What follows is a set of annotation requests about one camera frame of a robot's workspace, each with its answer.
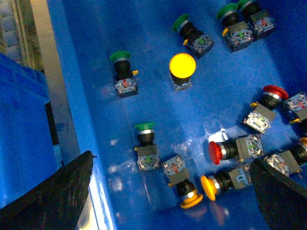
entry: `metal ring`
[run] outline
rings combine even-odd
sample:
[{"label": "metal ring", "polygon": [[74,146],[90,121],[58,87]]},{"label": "metal ring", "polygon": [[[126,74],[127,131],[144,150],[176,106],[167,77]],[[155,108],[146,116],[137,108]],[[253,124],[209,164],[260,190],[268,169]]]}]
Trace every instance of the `metal ring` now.
[{"label": "metal ring", "polygon": [[221,147],[221,150],[222,150],[222,160],[226,160],[227,155],[226,155],[226,150],[225,150],[224,145],[220,142],[217,142],[217,144]]},{"label": "metal ring", "polygon": [[154,130],[153,129],[146,129],[146,130],[138,131],[138,134],[140,134],[140,135],[150,134],[150,133],[154,133]]},{"label": "metal ring", "polygon": [[129,61],[129,59],[126,57],[120,57],[120,58],[115,59],[114,63],[119,62],[119,61]]},{"label": "metal ring", "polygon": [[180,24],[180,26],[178,27],[177,32],[179,33],[179,31],[182,29],[182,27],[183,27],[185,24],[187,24],[188,22],[189,22],[188,20],[183,21],[183,23]]},{"label": "metal ring", "polygon": [[281,102],[283,100],[280,96],[278,96],[277,94],[274,94],[272,92],[264,92],[263,94],[272,96],[273,98],[277,99],[279,102]]},{"label": "metal ring", "polygon": [[307,146],[306,145],[304,145],[304,144],[302,144],[302,143],[298,143],[300,146],[302,146],[304,149],[305,149],[305,151],[307,152]]},{"label": "metal ring", "polygon": [[250,0],[248,2],[246,2],[243,6],[241,6],[240,10],[242,11],[245,7],[247,7],[249,4],[255,2],[256,0]]},{"label": "metal ring", "polygon": [[214,187],[217,190],[217,194],[220,194],[221,193],[221,187],[220,187],[219,183],[217,182],[217,180],[215,179],[215,177],[214,176],[209,176],[208,179],[211,179],[213,181]]},{"label": "metal ring", "polygon": [[188,194],[182,196],[181,199],[182,199],[182,200],[186,200],[186,199],[188,199],[188,198],[192,198],[192,197],[193,197],[194,195],[196,195],[196,194],[197,194],[197,193],[195,193],[195,190],[194,190],[194,191],[192,191],[192,192],[190,192],[190,193],[188,193]]},{"label": "metal ring", "polygon": [[236,11],[227,11],[225,14],[223,14],[223,16],[221,17],[221,20],[223,20],[225,17],[227,17],[228,15],[232,13],[236,13]]}]

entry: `yellow button cap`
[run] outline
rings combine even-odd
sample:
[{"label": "yellow button cap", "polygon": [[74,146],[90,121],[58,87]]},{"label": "yellow button cap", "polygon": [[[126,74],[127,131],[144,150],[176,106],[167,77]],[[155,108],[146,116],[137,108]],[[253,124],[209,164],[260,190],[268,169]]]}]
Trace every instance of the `yellow button cap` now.
[{"label": "yellow button cap", "polygon": [[210,200],[214,201],[215,195],[217,194],[217,189],[214,186],[214,182],[210,178],[208,179],[206,176],[202,176],[201,185],[203,189],[205,190],[207,197]]},{"label": "yellow button cap", "polygon": [[196,70],[196,61],[191,55],[180,53],[169,62],[169,70],[177,78],[188,78]]},{"label": "yellow button cap", "polygon": [[195,205],[199,204],[202,201],[203,194],[197,194],[196,190],[194,190],[193,192],[195,193],[195,195],[192,196],[191,198],[185,199],[180,204],[180,207],[182,207],[183,209],[188,209],[188,208],[194,207]]}]

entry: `blue crate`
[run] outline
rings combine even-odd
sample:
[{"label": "blue crate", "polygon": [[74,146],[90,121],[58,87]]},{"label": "blue crate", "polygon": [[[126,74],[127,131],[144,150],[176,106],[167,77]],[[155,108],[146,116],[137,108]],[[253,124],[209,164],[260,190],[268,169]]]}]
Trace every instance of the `blue crate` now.
[{"label": "blue crate", "polygon": [[45,76],[0,54],[0,208],[57,170]]},{"label": "blue crate", "polygon": [[[299,7],[293,7],[290,0],[260,0],[279,27],[269,37],[230,54],[215,18],[227,3],[48,1],[79,145],[81,151],[90,149],[98,156],[90,189],[101,229],[268,229],[253,187],[229,191],[216,202],[204,198],[184,211],[162,170],[139,172],[133,152],[138,145],[133,125],[156,122],[155,144],[161,159],[180,154],[192,182],[204,193],[201,175],[232,163],[211,163],[208,142],[248,133],[240,122],[262,87],[275,84],[290,95],[306,90],[307,26],[301,22],[307,19],[307,4],[299,0]],[[193,86],[174,92],[168,64],[173,55],[187,51],[171,28],[183,13],[215,44],[197,61]],[[125,99],[116,95],[108,62],[110,54],[119,50],[129,51],[133,69],[139,70],[139,95]],[[262,143],[266,152],[273,152],[298,138],[299,133],[277,112]],[[302,176],[293,179],[306,185],[306,172]]]}]

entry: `green button cap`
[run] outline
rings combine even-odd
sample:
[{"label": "green button cap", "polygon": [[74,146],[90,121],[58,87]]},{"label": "green button cap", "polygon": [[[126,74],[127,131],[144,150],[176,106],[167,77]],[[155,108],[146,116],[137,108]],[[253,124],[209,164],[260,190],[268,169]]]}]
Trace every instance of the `green button cap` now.
[{"label": "green button cap", "polygon": [[134,127],[137,128],[138,131],[143,131],[143,130],[152,129],[154,125],[155,125],[155,122],[145,122],[145,123],[137,124]]},{"label": "green button cap", "polygon": [[128,53],[127,51],[118,51],[115,52],[114,54],[112,54],[110,56],[110,61],[115,61],[116,59],[119,58],[130,58],[130,53]]},{"label": "green button cap", "polygon": [[173,31],[177,31],[177,29],[179,28],[179,26],[189,18],[189,15],[187,13],[179,16],[176,21],[173,24]]},{"label": "green button cap", "polygon": [[240,0],[240,1],[238,1],[238,9],[240,10],[241,9],[241,7],[245,4],[245,3],[247,3],[248,1],[250,1],[250,0]]},{"label": "green button cap", "polygon": [[235,3],[230,3],[230,4],[226,5],[226,6],[224,6],[223,8],[221,8],[221,9],[218,11],[218,13],[217,13],[217,15],[216,15],[216,18],[217,18],[217,19],[221,19],[221,17],[222,17],[225,13],[227,13],[228,11],[235,11],[235,10],[237,9],[237,7],[238,7],[238,5],[235,4]]}]

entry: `yellow mushroom button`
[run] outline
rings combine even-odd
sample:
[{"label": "yellow mushroom button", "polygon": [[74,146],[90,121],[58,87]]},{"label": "yellow mushroom button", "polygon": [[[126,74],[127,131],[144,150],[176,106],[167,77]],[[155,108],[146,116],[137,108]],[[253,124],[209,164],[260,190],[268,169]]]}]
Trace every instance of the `yellow mushroom button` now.
[{"label": "yellow mushroom button", "polygon": [[180,53],[169,62],[169,70],[177,78],[189,78],[196,70],[196,61],[191,55]]}]

